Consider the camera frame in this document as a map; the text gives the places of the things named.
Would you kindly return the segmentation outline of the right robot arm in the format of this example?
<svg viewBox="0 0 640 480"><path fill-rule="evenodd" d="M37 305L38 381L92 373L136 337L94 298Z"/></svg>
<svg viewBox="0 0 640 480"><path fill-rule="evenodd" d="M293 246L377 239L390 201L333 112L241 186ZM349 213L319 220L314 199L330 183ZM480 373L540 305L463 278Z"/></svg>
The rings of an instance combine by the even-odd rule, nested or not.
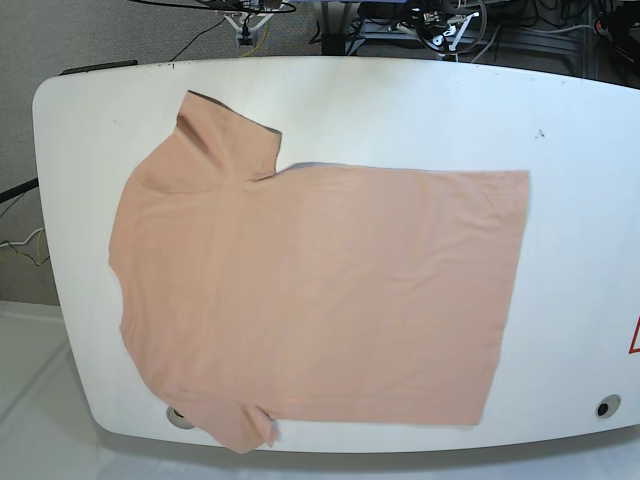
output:
<svg viewBox="0 0 640 480"><path fill-rule="evenodd" d="M204 6L222 16L235 32L238 47L256 47L259 30L275 15L295 13L294 4L281 0L201 1Z"/></svg>

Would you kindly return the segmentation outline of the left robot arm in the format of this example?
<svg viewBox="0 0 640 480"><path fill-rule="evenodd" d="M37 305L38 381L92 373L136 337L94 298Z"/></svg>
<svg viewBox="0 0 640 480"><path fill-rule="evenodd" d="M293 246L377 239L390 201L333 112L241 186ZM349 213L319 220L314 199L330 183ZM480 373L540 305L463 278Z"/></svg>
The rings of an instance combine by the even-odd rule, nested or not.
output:
<svg viewBox="0 0 640 480"><path fill-rule="evenodd" d="M410 28L418 41L441 59L471 53L489 23L485 1L472 1L471 6L467 1L412 1L408 12ZM478 30L464 43L463 37L475 20L479 21Z"/></svg>

